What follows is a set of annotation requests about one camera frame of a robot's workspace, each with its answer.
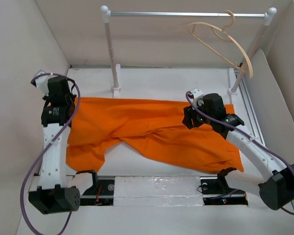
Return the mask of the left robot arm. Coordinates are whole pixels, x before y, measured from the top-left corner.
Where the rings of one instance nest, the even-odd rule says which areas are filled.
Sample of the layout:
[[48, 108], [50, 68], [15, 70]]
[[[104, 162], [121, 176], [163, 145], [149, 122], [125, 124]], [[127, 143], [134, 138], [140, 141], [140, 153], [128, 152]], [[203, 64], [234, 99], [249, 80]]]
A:
[[66, 175], [68, 137], [80, 106], [80, 94], [72, 92], [77, 85], [70, 87], [69, 82], [74, 80], [45, 72], [31, 81], [44, 94], [41, 115], [44, 150], [37, 189], [29, 192], [28, 200], [42, 214], [77, 211], [85, 191], [94, 194], [99, 190], [94, 170], [79, 171], [72, 179]]

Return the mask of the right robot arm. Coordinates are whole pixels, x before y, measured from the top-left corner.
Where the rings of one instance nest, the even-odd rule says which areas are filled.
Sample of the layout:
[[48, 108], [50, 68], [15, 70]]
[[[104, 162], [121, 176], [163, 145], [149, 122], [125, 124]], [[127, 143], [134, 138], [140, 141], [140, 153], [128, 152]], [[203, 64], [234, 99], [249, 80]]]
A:
[[185, 94], [189, 106], [185, 107], [182, 123], [188, 128], [204, 124], [233, 144], [260, 172], [260, 177], [244, 176], [234, 167], [222, 169], [216, 187], [227, 193], [231, 189], [242, 190], [262, 199], [264, 204], [276, 211], [294, 200], [294, 164], [259, 143], [236, 114], [226, 111], [223, 99], [217, 93], [204, 94], [199, 89]]

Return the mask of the orange trousers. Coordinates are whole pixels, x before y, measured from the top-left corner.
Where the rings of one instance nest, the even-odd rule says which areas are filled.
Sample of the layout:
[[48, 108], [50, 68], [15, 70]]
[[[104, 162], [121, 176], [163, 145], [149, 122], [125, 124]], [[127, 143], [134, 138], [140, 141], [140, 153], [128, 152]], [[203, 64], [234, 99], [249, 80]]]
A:
[[243, 171], [237, 147], [211, 126], [183, 125], [187, 102], [83, 97], [73, 118], [67, 165], [98, 171], [106, 151], [126, 143], [147, 159], [207, 173], [233, 167]]

